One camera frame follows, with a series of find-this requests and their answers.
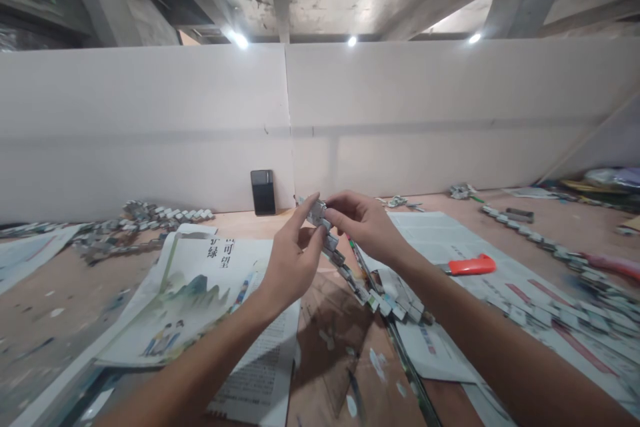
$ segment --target table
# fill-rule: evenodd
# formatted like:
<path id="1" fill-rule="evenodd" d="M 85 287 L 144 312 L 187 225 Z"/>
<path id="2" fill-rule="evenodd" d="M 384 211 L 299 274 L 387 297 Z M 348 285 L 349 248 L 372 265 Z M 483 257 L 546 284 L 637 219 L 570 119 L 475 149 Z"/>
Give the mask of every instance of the table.
<path id="1" fill-rule="evenodd" d="M 483 191 L 479 196 L 499 209 L 509 206 L 534 211 L 536 232 L 570 250 L 589 250 L 640 261 L 640 240 L 615 233 L 615 226 L 630 218 L 629 214 L 557 200 L 516 198 L 499 190 Z M 444 194 L 418 195 L 410 199 L 423 202 L 422 207 L 427 211 L 442 211 L 455 218 L 569 295 L 584 300 L 589 298 L 573 272 L 525 238 L 479 213 L 479 203 L 450 199 Z M 409 210 L 398 207 L 395 211 Z M 207 224 L 217 226 L 220 234 L 228 238 L 272 238 L 290 215 L 290 210 L 262 218 L 255 217 L 253 212 L 220 213 Z M 139 241 L 147 242 L 157 235 L 158 231 L 143 232 Z M 345 238 L 340 239 L 338 248 L 345 254 L 346 264 L 355 270 L 355 257 Z M 113 324 L 158 255 L 158 252 L 151 252 L 111 258 L 88 267 L 75 250 L 67 248 L 0 296 L 1 425 L 8 425 L 15 419 L 74 358 Z M 346 283 L 325 258 L 321 260 L 317 276 L 347 291 Z M 616 281 L 626 288 L 633 288 L 624 279 Z M 65 310 L 51 318 L 50 312 L 57 308 Z M 335 418 L 328 393 L 332 385 L 327 385 L 323 377 L 318 376 L 323 362 L 327 361 L 327 346 L 317 330 L 311 328 L 308 319 L 309 316 L 300 315 L 301 366 L 292 380 L 287 425 L 355 426 L 363 419 L 367 425 L 425 425 L 379 313 L 371 320 L 347 390 L 348 395 L 356 397 L 353 391 L 356 386 L 361 399 L 360 409 L 352 416 L 347 403 L 342 402 Z M 344 351 L 340 355 L 342 362 L 349 354 Z M 423 386 L 444 426 L 482 425 L 459 384 L 423 380 Z M 210 424 L 212 420 L 203 419 L 203 423 Z M 237 425 L 219 420 L 214 423 Z"/>

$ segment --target smartphone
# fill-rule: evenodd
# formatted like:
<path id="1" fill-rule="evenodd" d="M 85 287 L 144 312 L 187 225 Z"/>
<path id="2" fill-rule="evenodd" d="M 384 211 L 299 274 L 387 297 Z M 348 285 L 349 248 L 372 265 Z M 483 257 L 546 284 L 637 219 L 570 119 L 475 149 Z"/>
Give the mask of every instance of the smartphone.
<path id="1" fill-rule="evenodd" d="M 253 209 L 257 216 L 275 215 L 273 170 L 252 170 Z"/>

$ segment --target white wall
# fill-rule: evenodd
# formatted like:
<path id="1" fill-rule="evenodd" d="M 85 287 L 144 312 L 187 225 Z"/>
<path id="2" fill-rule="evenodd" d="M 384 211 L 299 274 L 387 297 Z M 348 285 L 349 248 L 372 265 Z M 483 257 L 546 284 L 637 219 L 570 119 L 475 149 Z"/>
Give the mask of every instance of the white wall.
<path id="1" fill-rule="evenodd" d="M 528 184 L 640 77 L 640 39 L 288 45 L 286 53 L 296 193 L 322 196 Z"/>
<path id="2" fill-rule="evenodd" d="M 640 167 L 640 94 L 551 178 L 582 178 L 585 171 L 599 167 Z"/>
<path id="3" fill-rule="evenodd" d="M 252 210 L 260 168 L 293 206 L 280 45 L 0 53 L 0 71 L 0 222 Z"/>
<path id="4" fill-rule="evenodd" d="M 130 199 L 252 210 L 261 168 L 279 207 L 294 180 L 323 197 L 525 185 L 637 87 L 640 39 L 33 51 L 0 68 L 0 222 L 94 220 Z M 638 162 L 639 109 L 564 168 Z"/>

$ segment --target ceiling light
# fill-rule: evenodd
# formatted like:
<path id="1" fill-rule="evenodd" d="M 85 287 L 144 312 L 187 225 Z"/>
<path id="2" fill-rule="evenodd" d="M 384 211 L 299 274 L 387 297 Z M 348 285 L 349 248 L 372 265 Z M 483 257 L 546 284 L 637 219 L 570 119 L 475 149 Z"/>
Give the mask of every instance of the ceiling light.
<path id="1" fill-rule="evenodd" d="M 249 46 L 249 41 L 245 38 L 244 35 L 242 35 L 241 33 L 236 33 L 234 36 L 236 44 L 238 45 L 238 47 L 242 48 L 242 50 Z"/>
<path id="2" fill-rule="evenodd" d="M 242 33 L 232 31 L 231 34 L 228 35 L 228 38 L 238 47 L 242 48 L 242 50 L 246 49 L 249 46 L 249 41 L 244 35 L 242 35 Z"/>

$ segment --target red utility knife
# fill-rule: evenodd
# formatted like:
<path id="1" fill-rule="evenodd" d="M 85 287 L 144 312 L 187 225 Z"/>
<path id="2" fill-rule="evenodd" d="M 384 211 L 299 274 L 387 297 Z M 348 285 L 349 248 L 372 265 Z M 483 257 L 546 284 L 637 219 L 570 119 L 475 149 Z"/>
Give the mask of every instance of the red utility knife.
<path id="1" fill-rule="evenodd" d="M 478 258 L 468 260 L 451 260 L 448 264 L 439 264 L 447 275 L 478 275 L 495 272 L 495 262 L 491 257 L 480 254 Z"/>

